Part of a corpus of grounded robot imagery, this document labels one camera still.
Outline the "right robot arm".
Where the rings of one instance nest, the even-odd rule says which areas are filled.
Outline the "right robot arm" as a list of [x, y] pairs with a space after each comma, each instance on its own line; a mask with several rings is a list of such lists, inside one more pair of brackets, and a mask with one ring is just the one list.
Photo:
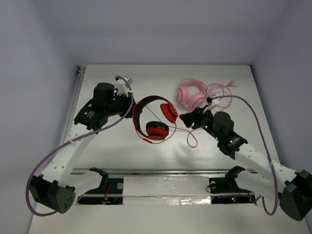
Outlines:
[[269, 159], [234, 131], [229, 114], [212, 114], [195, 108], [180, 115], [187, 128], [203, 129], [215, 140], [217, 147], [239, 165], [226, 173], [229, 191], [248, 190], [280, 206], [290, 218], [301, 221], [312, 209], [312, 175], [306, 170], [295, 171]]

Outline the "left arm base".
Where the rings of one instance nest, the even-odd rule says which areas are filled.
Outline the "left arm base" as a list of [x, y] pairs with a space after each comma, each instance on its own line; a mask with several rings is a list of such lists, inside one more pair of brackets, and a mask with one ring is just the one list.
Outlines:
[[90, 168], [101, 177], [99, 184], [77, 197], [80, 205], [122, 205], [123, 204], [123, 177], [109, 177], [109, 174], [100, 168]]

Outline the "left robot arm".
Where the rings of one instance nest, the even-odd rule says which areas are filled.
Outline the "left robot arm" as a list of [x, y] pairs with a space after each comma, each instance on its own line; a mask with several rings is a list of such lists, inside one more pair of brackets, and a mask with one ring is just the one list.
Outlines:
[[74, 118], [67, 140], [33, 169], [26, 183], [28, 209], [39, 217], [66, 213], [88, 191], [109, 191], [109, 176], [93, 167], [84, 175], [71, 179], [71, 173], [89, 143], [100, 132], [125, 118], [131, 118], [135, 101], [129, 77], [116, 77], [116, 82], [98, 83], [94, 96]]

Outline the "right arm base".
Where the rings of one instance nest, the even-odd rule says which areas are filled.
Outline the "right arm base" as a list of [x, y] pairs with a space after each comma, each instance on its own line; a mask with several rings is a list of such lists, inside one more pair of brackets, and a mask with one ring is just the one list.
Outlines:
[[223, 177], [213, 177], [209, 179], [206, 192], [211, 195], [212, 204], [256, 204], [259, 197], [255, 197], [253, 192], [238, 187], [235, 179], [240, 172], [245, 169], [235, 166]]

